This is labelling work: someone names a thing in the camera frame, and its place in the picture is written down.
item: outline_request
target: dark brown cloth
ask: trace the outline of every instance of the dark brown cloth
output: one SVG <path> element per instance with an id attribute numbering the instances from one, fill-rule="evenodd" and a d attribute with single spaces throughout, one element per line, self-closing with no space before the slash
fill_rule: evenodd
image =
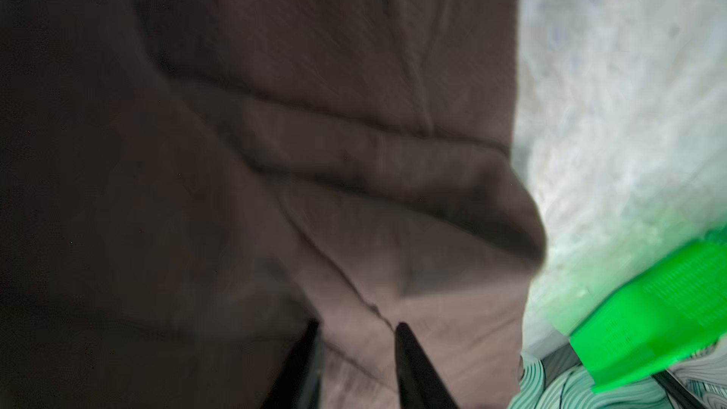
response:
<path id="1" fill-rule="evenodd" d="M 0 395 L 259 407 L 319 317 L 323 407 L 398 405 L 401 321 L 506 405 L 544 249 L 516 8 L 2 0 Z"/>

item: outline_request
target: teal patterned cloth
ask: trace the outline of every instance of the teal patterned cloth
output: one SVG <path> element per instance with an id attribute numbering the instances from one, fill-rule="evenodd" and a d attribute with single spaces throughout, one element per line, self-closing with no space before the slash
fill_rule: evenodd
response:
<path id="1" fill-rule="evenodd" d="M 540 360 L 523 354 L 521 393 L 508 409 L 680 409 L 652 378 L 598 395 L 593 379 L 578 365 L 561 373 L 545 388 Z M 707 409 L 727 409 L 727 341 L 695 353 L 669 369 Z"/>

